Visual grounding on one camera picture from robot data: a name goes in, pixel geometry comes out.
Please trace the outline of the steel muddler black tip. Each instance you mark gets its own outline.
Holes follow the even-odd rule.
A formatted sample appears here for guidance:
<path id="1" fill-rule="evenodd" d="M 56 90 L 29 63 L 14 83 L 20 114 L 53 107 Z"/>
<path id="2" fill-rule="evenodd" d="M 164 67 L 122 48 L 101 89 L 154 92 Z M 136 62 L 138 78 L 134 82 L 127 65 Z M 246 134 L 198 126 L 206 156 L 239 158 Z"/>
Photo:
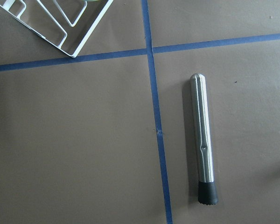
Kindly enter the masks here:
<path id="1" fill-rule="evenodd" d="M 193 74 L 190 77 L 190 87 L 198 170 L 198 201 L 204 205 L 215 205 L 218 203 L 218 196 L 214 178 L 205 76 Z"/>

